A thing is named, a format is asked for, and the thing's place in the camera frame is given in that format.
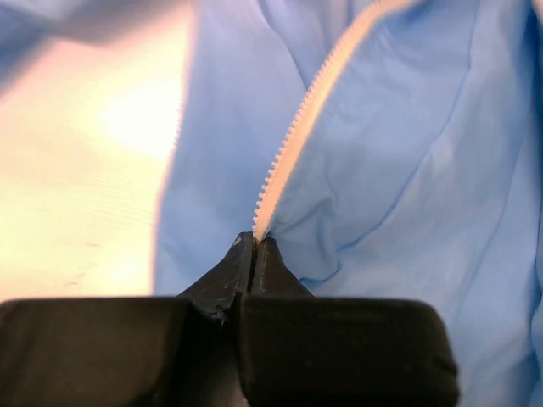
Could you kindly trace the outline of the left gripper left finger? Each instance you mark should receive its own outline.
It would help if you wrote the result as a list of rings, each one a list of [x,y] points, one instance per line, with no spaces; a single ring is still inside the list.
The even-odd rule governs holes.
[[[175,297],[28,298],[1,306],[4,406],[244,406],[233,305],[254,239]]]

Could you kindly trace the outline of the light blue hooded jacket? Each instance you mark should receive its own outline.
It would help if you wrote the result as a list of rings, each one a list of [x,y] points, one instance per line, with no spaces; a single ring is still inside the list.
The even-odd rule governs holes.
[[[155,287],[182,294],[238,235],[318,298],[419,301],[454,406],[542,403],[542,16],[534,1],[354,8],[311,84],[316,6],[202,7]]]

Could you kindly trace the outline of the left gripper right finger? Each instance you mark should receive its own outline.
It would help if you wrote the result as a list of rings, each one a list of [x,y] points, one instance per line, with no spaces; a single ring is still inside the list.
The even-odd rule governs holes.
[[[318,298],[259,244],[239,299],[239,376],[252,406],[454,406],[457,368],[429,305]]]

